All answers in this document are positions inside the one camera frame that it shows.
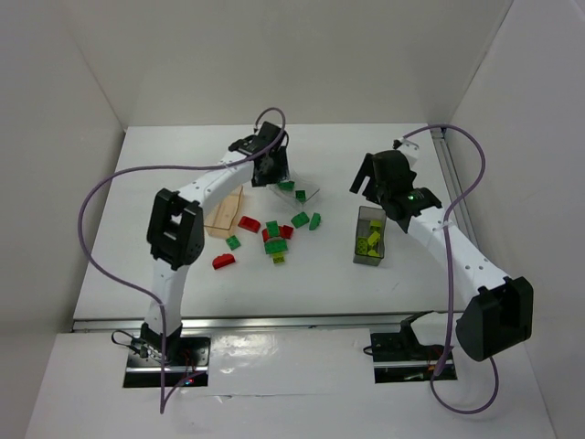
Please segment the green long lego brick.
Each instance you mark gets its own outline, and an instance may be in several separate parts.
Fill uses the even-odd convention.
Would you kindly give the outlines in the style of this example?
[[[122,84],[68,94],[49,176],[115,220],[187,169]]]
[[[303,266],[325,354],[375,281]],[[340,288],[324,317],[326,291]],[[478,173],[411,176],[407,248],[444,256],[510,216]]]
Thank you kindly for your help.
[[[282,181],[277,184],[279,190],[290,192],[294,190],[295,182],[294,181]]]

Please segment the green upturned square lego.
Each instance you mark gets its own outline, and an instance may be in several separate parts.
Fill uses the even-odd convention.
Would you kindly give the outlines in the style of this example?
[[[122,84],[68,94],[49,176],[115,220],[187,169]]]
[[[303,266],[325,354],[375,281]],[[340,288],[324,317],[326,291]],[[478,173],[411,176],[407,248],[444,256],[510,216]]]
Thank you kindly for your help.
[[[296,190],[295,191],[295,199],[300,203],[305,203],[307,200],[307,195],[305,190]]]

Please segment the lime square lego brick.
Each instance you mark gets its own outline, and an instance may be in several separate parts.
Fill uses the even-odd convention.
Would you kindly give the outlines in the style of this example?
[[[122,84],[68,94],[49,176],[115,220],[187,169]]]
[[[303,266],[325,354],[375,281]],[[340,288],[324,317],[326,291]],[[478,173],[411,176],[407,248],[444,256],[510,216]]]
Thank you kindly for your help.
[[[382,222],[379,220],[371,220],[369,222],[369,230],[370,231],[381,231],[382,229]]]

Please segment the lime sloped lego brick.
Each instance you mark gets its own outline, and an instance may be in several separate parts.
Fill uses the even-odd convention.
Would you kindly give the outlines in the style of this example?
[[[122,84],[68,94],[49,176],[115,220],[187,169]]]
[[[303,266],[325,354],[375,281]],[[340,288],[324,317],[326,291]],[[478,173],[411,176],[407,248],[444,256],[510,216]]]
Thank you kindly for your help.
[[[367,245],[369,247],[374,247],[378,245],[380,238],[381,238],[380,233],[378,231],[373,231],[367,238]]]

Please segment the green sloped square lego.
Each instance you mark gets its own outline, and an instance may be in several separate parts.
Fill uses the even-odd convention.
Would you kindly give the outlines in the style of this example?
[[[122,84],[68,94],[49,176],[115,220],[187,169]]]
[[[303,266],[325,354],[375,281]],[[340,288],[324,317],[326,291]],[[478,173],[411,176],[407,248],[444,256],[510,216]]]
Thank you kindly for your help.
[[[299,229],[304,225],[310,222],[309,216],[305,212],[300,212],[292,217],[291,223],[296,228]]]

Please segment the red curved lego brick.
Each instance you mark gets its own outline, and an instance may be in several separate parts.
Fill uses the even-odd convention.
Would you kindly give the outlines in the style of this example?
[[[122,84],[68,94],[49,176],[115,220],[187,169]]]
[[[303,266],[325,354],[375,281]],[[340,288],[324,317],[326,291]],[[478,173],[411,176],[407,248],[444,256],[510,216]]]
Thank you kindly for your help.
[[[261,223],[254,218],[242,216],[239,220],[238,226],[241,229],[250,231],[252,233],[258,233],[261,228]]]

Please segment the lime long lego brick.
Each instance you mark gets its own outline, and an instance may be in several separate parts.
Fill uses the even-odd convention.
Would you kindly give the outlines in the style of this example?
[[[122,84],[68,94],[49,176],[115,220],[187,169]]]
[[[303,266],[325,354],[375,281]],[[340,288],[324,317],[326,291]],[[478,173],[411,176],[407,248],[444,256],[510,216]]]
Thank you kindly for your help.
[[[366,237],[358,236],[356,238],[356,254],[367,255],[368,253],[368,240]]]

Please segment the red arch lego brick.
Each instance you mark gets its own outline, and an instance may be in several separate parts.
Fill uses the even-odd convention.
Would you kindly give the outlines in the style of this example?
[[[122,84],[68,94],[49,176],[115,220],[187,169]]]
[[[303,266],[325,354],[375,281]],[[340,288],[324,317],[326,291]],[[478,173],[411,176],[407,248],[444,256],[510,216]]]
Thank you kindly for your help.
[[[263,242],[266,243],[268,241],[275,241],[278,239],[284,239],[284,240],[289,240],[294,232],[294,227],[289,226],[289,225],[281,225],[279,227],[279,232],[276,233],[274,228],[271,228],[270,230],[268,230],[267,228],[264,228],[261,231],[261,236],[263,239]]]

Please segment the green square lego brick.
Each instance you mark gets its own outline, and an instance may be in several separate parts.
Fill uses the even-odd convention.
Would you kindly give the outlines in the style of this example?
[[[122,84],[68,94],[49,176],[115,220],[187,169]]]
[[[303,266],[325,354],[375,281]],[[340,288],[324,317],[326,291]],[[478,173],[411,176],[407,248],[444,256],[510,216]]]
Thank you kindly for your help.
[[[235,251],[241,246],[241,242],[239,241],[238,237],[235,235],[229,236],[226,238],[226,244],[232,251]]]

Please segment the red half-round lego brick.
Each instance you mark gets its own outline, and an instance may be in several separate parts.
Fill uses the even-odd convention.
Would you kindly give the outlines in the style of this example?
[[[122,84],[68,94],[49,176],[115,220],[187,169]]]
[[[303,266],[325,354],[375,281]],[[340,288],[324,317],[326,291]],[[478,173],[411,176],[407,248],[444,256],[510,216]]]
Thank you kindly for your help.
[[[236,262],[236,258],[232,253],[223,253],[215,257],[212,261],[214,270],[219,270]]]

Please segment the green curved slope lego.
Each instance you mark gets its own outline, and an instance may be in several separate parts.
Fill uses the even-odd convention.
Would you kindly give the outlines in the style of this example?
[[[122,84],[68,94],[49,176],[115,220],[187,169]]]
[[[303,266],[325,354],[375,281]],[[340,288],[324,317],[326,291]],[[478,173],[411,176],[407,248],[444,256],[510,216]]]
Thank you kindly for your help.
[[[311,217],[309,223],[309,230],[316,230],[319,227],[321,220],[322,220],[321,215],[318,212],[315,212]]]

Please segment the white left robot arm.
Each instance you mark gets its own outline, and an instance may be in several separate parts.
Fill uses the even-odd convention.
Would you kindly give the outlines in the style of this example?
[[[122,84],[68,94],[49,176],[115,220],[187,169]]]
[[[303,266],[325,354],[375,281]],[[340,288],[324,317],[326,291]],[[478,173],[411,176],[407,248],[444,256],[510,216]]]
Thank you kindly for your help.
[[[220,162],[195,181],[154,198],[146,239],[154,258],[152,300],[141,339],[170,361],[179,350],[186,276],[205,244],[205,217],[236,188],[265,187],[288,178],[288,134],[265,122],[237,140]]]

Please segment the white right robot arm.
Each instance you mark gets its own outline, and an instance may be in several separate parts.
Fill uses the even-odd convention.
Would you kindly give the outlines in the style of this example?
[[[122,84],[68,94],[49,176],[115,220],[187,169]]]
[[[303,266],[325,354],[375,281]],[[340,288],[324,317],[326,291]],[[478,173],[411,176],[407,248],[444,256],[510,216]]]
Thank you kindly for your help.
[[[427,188],[414,187],[416,174],[399,150],[366,154],[350,188],[380,206],[389,220],[419,242],[448,274],[449,295],[459,294],[462,313],[429,312],[403,324],[422,346],[461,348],[483,361],[532,336],[534,289],[489,262]]]

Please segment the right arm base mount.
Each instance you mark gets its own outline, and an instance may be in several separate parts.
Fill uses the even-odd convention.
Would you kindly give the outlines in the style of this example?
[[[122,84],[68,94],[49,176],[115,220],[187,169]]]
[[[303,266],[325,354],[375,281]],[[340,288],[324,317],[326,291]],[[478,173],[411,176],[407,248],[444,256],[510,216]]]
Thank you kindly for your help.
[[[399,328],[391,332],[370,334],[370,344],[362,351],[373,360],[376,384],[431,380],[444,346],[422,345],[411,327],[428,313],[420,312],[403,319]]]

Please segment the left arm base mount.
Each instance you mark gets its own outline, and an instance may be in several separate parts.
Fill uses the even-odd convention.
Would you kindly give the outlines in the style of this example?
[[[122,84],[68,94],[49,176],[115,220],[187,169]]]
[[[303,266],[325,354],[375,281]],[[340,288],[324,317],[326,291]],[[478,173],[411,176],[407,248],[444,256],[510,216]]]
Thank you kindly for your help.
[[[127,360],[122,386],[125,389],[157,388],[160,384],[161,353],[134,334],[114,330],[114,345],[127,349]],[[207,387],[211,339],[209,337],[181,337],[170,357],[165,360],[165,386]]]

